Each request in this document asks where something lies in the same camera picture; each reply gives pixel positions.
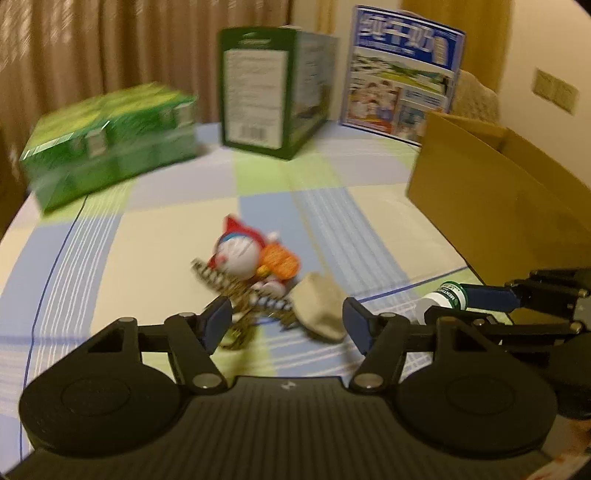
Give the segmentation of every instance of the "magazine cover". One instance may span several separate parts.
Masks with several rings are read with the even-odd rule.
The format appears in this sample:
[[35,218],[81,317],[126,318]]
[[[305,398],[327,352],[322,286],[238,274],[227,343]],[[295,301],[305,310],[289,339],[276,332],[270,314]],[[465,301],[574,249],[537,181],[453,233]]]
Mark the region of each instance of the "magazine cover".
[[449,111],[464,39],[424,18],[356,6],[341,123],[420,145],[427,111]]

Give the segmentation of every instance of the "small bottle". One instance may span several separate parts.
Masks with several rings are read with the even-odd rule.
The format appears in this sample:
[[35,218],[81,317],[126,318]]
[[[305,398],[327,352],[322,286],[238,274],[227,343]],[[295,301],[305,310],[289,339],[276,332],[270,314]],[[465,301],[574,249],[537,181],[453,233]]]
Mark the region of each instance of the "small bottle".
[[467,294],[459,283],[447,281],[417,302],[414,313],[419,323],[425,324],[425,312],[433,306],[466,310]]

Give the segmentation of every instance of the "green gift box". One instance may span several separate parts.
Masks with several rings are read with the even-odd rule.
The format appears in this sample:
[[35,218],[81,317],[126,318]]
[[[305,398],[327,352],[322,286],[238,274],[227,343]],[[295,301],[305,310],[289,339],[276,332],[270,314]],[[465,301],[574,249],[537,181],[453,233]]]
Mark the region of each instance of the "green gift box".
[[41,118],[21,165],[43,211],[141,173],[195,158],[195,97],[150,83]]

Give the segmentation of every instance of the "light switch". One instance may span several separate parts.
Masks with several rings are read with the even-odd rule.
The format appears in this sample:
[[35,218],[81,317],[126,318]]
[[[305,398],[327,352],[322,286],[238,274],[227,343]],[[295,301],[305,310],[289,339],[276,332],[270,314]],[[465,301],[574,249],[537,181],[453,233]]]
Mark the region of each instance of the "light switch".
[[552,101],[561,109],[566,110],[568,113],[573,113],[578,97],[579,91],[575,87],[562,80],[556,81],[556,91],[554,92]]
[[551,74],[537,69],[535,71],[534,84],[532,85],[531,90],[536,95],[552,102],[554,95],[556,94],[556,86],[558,82],[559,80]]

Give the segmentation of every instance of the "red hat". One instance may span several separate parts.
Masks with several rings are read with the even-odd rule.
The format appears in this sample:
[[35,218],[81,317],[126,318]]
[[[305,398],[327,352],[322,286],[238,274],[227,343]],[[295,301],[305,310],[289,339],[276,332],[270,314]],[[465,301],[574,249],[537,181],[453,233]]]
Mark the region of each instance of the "red hat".
[[252,229],[250,227],[247,227],[246,225],[241,223],[240,220],[235,218],[233,215],[228,215],[226,217],[225,231],[216,242],[216,246],[213,249],[213,256],[211,257],[211,259],[209,259],[209,262],[207,263],[208,267],[210,267],[210,268],[216,267],[216,260],[215,259],[216,259],[216,252],[217,252],[218,246],[222,242],[225,242],[226,240],[231,239],[233,236],[247,236],[248,238],[251,238],[255,243],[257,243],[261,247],[261,250],[263,248],[265,248],[267,245],[267,240],[265,239],[264,236],[261,235],[260,232],[256,231],[255,229]]

